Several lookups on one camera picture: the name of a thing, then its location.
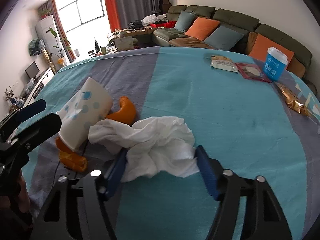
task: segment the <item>window frame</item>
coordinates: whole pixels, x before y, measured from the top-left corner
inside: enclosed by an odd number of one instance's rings
[[[105,17],[105,16],[106,16],[106,14],[104,13],[103,5],[102,5],[102,0],[100,0],[100,5],[101,5],[101,9],[102,9],[103,15],[102,15],[102,16],[99,16],[99,17],[96,17],[96,18],[94,18],[94,19],[92,19],[92,20],[90,20],[90,21],[86,21],[86,22],[83,23],[82,20],[81,20],[80,11],[79,11],[79,8],[78,8],[78,3],[77,3],[78,1],[79,1],[79,0],[75,0],[75,1],[73,1],[72,3],[69,3],[69,4],[65,5],[64,7],[60,8],[60,9],[58,10],[58,12],[59,12],[59,11],[62,10],[63,8],[69,6],[69,5],[73,4],[73,3],[76,3],[77,9],[78,9],[78,14],[79,14],[79,19],[80,19],[81,24],[78,25],[78,26],[76,26],[76,27],[73,27],[72,29],[70,29],[70,30],[68,30],[68,31],[66,31],[66,33],[70,32],[70,31],[74,30],[75,28],[78,28],[78,27],[80,27],[80,26],[82,26],[82,25],[84,25],[84,24],[86,24],[86,23],[89,23],[89,22],[91,22],[91,21],[94,21],[94,20],[97,20],[97,19],[99,19],[99,18],[102,18],[102,17]]]

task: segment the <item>brown box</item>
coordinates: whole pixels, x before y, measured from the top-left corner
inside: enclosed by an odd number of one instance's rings
[[[160,10],[162,11],[162,14],[168,13],[168,10],[171,6],[171,3],[169,4],[160,4]]]
[[[169,4],[170,3],[169,0],[160,0],[159,2],[160,2],[160,4]]]

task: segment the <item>blue cup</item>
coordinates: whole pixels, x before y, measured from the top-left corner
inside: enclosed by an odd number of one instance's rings
[[[263,67],[263,72],[272,81],[278,81],[282,72],[288,65],[288,58],[278,49],[271,47],[268,49],[266,62]]]

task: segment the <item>white wall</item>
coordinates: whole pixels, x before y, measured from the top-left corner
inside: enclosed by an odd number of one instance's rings
[[[9,109],[5,89],[12,86],[15,95],[20,95],[29,81],[25,69],[32,62],[36,62],[40,73],[49,67],[42,55],[30,56],[28,52],[29,42],[38,38],[35,30],[38,21],[36,9],[18,2],[0,30],[0,120]]]
[[[320,98],[320,27],[302,0],[170,0],[173,5],[215,6],[248,14],[295,38],[313,54],[307,78]]]

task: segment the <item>gold foil wrapper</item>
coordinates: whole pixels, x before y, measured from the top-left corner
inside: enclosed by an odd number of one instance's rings
[[[299,114],[310,116],[308,107],[301,103],[290,89],[280,83],[276,83],[276,85],[284,96],[285,102],[289,108],[298,112]]]

